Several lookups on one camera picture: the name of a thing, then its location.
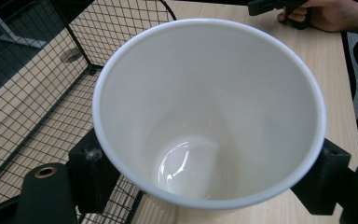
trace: cup bottom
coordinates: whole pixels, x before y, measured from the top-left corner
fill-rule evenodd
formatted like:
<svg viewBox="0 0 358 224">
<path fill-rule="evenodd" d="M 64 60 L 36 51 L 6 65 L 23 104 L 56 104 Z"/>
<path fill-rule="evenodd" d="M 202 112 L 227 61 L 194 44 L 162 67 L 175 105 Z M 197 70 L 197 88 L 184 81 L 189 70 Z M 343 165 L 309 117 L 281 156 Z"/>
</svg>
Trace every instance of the cup bottom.
<svg viewBox="0 0 358 224">
<path fill-rule="evenodd" d="M 182 136 L 166 144 L 159 157 L 161 189 L 198 200 L 217 200 L 229 183 L 229 170 L 222 146 L 199 135 Z"/>
</svg>

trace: brass insert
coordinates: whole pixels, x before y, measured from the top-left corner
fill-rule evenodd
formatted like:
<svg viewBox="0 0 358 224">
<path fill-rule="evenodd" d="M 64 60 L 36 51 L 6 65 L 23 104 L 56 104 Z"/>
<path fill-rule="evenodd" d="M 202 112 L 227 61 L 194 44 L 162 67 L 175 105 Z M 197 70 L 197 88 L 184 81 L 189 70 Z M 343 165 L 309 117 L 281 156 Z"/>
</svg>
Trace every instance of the brass insert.
<svg viewBox="0 0 358 224">
<path fill-rule="evenodd" d="M 57 168 L 54 166 L 48 166 L 45 168 L 42 168 L 40 170 L 38 170 L 35 174 L 34 177 L 42 179 L 42 178 L 46 178 L 49 176 L 54 175 L 57 172 Z"/>
</svg>

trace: wire rack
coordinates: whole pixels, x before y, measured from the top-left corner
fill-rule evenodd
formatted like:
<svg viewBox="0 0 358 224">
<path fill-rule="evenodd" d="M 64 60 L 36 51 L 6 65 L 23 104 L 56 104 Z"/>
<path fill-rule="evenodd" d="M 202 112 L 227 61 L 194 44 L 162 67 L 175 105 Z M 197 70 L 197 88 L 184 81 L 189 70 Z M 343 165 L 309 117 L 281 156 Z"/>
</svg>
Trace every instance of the wire rack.
<svg viewBox="0 0 358 224">
<path fill-rule="evenodd" d="M 100 70 L 127 40 L 175 20 L 164 1 L 0 0 L 0 203 L 24 176 L 68 151 L 92 128 Z M 103 214 L 82 223 L 126 223 L 140 191 L 124 176 Z"/>
</svg>

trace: black plastic holder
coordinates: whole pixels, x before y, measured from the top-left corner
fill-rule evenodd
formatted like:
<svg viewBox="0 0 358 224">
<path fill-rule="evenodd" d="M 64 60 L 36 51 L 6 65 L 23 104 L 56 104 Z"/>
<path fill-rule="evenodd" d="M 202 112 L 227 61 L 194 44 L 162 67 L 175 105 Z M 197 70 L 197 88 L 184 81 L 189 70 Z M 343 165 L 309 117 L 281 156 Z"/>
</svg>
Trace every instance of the black plastic holder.
<svg viewBox="0 0 358 224">
<path fill-rule="evenodd" d="M 292 192 L 313 215 L 333 215 L 342 206 L 340 223 L 358 224 L 358 167 L 348 168 L 351 154 L 329 140 L 310 171 Z"/>
<path fill-rule="evenodd" d="M 339 203 L 339 222 L 358 224 L 358 168 L 348 168 L 350 159 L 348 152 L 324 140 L 310 171 L 291 187 L 311 214 L 330 216 Z M 66 165 L 49 163 L 29 172 L 20 197 L 0 204 L 0 223 L 77 223 L 75 207 L 81 213 L 101 213 L 119 176 L 91 130 L 69 152 Z"/>
</svg>

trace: table surface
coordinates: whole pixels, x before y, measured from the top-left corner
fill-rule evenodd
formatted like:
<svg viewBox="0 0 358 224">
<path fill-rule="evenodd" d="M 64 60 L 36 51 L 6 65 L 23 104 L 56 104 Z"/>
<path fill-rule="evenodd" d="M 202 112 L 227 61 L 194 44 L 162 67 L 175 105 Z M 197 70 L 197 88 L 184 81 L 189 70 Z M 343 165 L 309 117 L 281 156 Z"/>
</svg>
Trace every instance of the table surface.
<svg viewBox="0 0 358 224">
<path fill-rule="evenodd" d="M 276 37 L 292 49 L 310 68 L 322 89 L 327 109 L 325 137 L 351 153 L 352 170 L 358 166 L 358 132 L 339 33 L 325 33 L 313 28 L 298 31 L 289 24 L 277 22 L 277 10 L 250 17 L 247 7 L 243 6 L 167 3 L 178 20 L 202 17 L 241 22 Z M 167 206 L 145 195 L 132 223 L 338 223 L 342 212 L 337 205 L 332 216 L 313 216 L 290 189 L 266 202 L 213 218 L 196 217 L 179 210 L 173 213 L 176 214 L 174 217 L 167 216 L 162 212 Z"/>
</svg>

